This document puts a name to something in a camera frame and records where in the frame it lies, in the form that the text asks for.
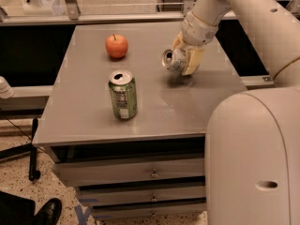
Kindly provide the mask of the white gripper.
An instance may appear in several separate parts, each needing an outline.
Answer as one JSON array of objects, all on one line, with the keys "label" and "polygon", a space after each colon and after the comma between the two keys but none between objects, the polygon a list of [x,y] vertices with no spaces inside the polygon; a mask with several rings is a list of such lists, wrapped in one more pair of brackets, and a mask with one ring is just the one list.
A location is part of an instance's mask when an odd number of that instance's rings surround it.
[{"label": "white gripper", "polygon": [[193,74],[199,67],[204,54],[202,46],[210,43],[218,28],[203,22],[190,11],[181,25],[181,32],[177,34],[172,49],[185,52],[186,65],[182,72],[184,76]]}]

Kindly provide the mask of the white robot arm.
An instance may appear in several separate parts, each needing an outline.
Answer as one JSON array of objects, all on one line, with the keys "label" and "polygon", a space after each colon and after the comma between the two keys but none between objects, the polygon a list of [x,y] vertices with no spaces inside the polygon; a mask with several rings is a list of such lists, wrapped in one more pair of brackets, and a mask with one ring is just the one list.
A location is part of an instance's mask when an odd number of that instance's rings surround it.
[{"label": "white robot arm", "polygon": [[228,11],[275,85],[226,98],[209,119],[208,225],[300,225],[300,22],[275,0],[197,0],[173,43],[186,73]]}]

